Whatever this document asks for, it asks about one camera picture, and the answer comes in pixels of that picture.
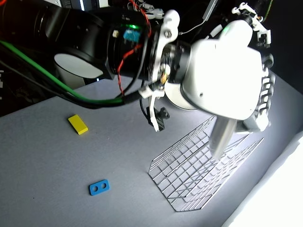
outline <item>yellow eraser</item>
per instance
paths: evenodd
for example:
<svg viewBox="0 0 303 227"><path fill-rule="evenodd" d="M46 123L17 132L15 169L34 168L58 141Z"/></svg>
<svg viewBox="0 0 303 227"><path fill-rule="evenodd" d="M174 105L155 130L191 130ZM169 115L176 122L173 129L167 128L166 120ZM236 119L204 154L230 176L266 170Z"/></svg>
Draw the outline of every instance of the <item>yellow eraser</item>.
<svg viewBox="0 0 303 227"><path fill-rule="evenodd" d="M73 117L70 117L68 120L79 135L89 130L83 120L77 114Z"/></svg>

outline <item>wire basket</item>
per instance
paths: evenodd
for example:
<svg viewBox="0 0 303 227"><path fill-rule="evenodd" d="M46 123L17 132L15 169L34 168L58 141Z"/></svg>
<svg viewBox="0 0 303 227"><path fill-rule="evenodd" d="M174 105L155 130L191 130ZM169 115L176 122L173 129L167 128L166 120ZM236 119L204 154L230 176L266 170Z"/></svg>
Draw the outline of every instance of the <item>wire basket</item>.
<svg viewBox="0 0 303 227"><path fill-rule="evenodd" d="M149 175L175 211L202 209L262 141L237 153L235 148L248 137L244 136L228 145L220 161L216 161L205 133L213 119L209 118L151 162Z"/></svg>

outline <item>tabletop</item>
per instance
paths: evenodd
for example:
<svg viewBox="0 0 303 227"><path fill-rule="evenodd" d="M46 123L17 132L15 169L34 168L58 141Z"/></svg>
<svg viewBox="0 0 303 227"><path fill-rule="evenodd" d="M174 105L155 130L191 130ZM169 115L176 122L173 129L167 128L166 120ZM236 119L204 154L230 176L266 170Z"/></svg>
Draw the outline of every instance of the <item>tabletop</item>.
<svg viewBox="0 0 303 227"><path fill-rule="evenodd" d="M110 98L118 85L102 80L78 91ZM179 213L148 169L210 115L178 109L165 98L156 106L170 114L158 133L139 102L89 110L55 97L0 118L0 226L221 226L303 125L303 96L277 77L272 125L245 142L264 141L202 210ZM89 128L81 136L67 120L74 114ZM103 179L110 190L91 196L89 185Z"/></svg>

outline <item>gray metallic tube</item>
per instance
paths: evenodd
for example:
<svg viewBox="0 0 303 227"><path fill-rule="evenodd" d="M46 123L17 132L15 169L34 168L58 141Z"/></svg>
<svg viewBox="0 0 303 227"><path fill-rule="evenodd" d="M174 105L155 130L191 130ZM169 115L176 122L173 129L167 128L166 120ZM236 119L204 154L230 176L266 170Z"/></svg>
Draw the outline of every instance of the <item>gray metallic tube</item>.
<svg viewBox="0 0 303 227"><path fill-rule="evenodd" d="M237 120L217 116L209 139L209 149L214 159L219 160L235 132Z"/></svg>

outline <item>gray wire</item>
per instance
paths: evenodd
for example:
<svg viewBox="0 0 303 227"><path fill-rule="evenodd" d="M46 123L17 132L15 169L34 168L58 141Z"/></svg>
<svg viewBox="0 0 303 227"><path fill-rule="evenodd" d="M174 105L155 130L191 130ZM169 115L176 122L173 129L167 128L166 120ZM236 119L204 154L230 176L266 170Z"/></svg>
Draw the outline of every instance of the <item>gray wire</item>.
<svg viewBox="0 0 303 227"><path fill-rule="evenodd" d="M204 24L205 22L206 22L206 20L203 20L202 23L200 23L200 24L194 26L192 29L189 29L187 32L179 32L179 35L183 35L183 34L186 34L186 33L188 33L188 32L191 32L192 30L194 30L195 28L201 26L201 25Z"/></svg>

